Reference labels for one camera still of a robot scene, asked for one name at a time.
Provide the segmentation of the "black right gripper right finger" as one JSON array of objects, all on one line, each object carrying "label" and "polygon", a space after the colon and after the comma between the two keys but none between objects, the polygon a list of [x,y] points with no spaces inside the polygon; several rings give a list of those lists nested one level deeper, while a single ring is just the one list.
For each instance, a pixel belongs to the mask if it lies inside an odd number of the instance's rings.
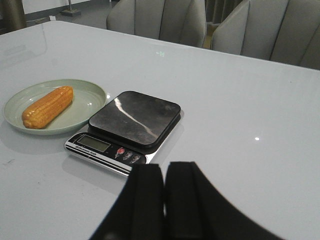
[{"label": "black right gripper right finger", "polygon": [[234,207],[195,162],[171,162],[165,177],[169,240],[277,240]]}]

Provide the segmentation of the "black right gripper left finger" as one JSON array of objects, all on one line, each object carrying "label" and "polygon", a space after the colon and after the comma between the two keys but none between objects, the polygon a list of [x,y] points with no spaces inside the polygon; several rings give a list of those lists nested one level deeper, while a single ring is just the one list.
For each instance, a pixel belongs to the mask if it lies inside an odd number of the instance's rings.
[{"label": "black right gripper left finger", "polygon": [[91,240],[162,240],[164,182],[157,164],[135,164]]}]

